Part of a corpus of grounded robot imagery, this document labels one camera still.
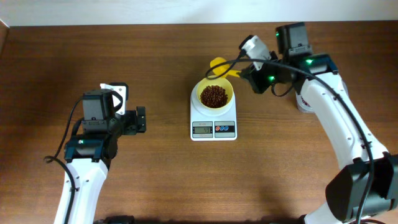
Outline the yellow plastic measuring scoop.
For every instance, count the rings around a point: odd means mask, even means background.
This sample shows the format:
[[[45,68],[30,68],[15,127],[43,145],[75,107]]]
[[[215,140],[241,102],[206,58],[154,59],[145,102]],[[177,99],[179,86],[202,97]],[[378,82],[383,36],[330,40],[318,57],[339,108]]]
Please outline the yellow plastic measuring scoop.
[[[224,59],[224,58],[222,58],[222,57],[214,58],[214,59],[210,62],[210,67],[214,67],[214,66],[216,66],[216,65],[218,65],[218,64],[221,64],[221,63],[224,63],[224,62],[226,62],[226,59]],[[219,67],[217,67],[217,68],[214,68],[214,69],[212,70],[212,72],[213,72],[216,76],[219,76],[219,75],[223,74],[222,78],[227,78],[228,76],[239,78],[239,77],[240,77],[239,75],[240,75],[240,73],[241,73],[240,70],[234,70],[234,69],[232,69],[232,64],[231,64],[231,63],[224,64],[224,65],[221,65],[221,66],[219,66]]]

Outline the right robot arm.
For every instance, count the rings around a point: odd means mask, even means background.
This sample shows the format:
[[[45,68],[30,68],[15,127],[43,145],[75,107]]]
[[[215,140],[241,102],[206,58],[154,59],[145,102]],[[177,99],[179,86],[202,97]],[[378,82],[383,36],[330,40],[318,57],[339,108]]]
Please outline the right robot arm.
[[[397,208],[397,156],[388,152],[352,104],[338,68],[328,54],[315,54],[304,23],[275,30],[278,50],[255,35],[239,49],[250,63],[241,72],[255,93],[289,83],[302,111],[319,119],[338,160],[339,173],[325,189],[325,203],[303,215],[302,223],[365,223]]]

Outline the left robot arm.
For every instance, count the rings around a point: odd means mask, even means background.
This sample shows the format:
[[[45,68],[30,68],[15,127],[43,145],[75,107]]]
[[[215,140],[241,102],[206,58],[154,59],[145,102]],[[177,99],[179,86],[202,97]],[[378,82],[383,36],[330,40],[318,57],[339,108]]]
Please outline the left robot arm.
[[[78,99],[83,117],[67,125],[71,136],[60,145],[65,178],[55,223],[94,222],[101,188],[118,152],[118,139],[146,131],[146,109],[127,110],[128,95],[126,83],[102,83]]]

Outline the pale yellow plastic bowl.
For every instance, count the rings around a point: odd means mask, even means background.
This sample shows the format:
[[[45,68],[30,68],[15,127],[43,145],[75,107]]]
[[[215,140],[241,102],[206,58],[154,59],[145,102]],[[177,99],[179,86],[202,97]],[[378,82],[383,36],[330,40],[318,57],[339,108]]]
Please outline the pale yellow plastic bowl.
[[[210,78],[213,78],[213,76],[210,76],[208,78],[204,78],[203,80],[201,80],[198,85],[197,85],[197,89],[193,91],[193,98],[199,101],[199,105],[200,106],[204,106],[206,109],[222,109],[227,107],[231,102],[232,102],[232,97],[234,95],[233,92],[233,87],[232,84],[226,79],[226,78],[217,78],[214,80],[210,80]],[[221,107],[221,108],[209,108],[207,106],[205,106],[201,101],[200,101],[200,94],[202,93],[202,91],[205,89],[205,87],[207,86],[211,86],[211,85],[218,85],[221,86],[222,88],[224,88],[226,90],[226,94],[228,95],[228,102],[225,106]]]

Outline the white digital kitchen scale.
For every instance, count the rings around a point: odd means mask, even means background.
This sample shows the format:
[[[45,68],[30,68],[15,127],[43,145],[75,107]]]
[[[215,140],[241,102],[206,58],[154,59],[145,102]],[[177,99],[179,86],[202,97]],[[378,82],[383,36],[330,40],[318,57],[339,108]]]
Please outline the white digital kitchen scale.
[[[238,136],[236,98],[227,86],[228,103],[222,108],[207,108],[200,101],[197,83],[190,98],[190,138],[192,141],[234,141]]]

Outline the red adzuki beans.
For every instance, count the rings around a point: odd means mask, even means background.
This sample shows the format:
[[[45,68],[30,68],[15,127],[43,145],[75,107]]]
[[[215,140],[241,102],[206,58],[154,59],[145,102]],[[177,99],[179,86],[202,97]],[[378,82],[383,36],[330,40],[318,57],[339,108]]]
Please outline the red adzuki beans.
[[[227,104],[228,95],[221,86],[211,85],[202,91],[200,101],[209,108],[221,108]]]

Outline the clear plastic food container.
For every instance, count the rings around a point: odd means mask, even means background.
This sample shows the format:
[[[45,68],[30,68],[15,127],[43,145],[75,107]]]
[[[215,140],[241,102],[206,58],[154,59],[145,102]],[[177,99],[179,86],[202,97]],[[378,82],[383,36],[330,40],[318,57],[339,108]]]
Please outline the clear plastic food container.
[[[314,113],[312,107],[302,98],[301,95],[295,92],[295,96],[296,96],[297,108],[299,111],[303,113]]]

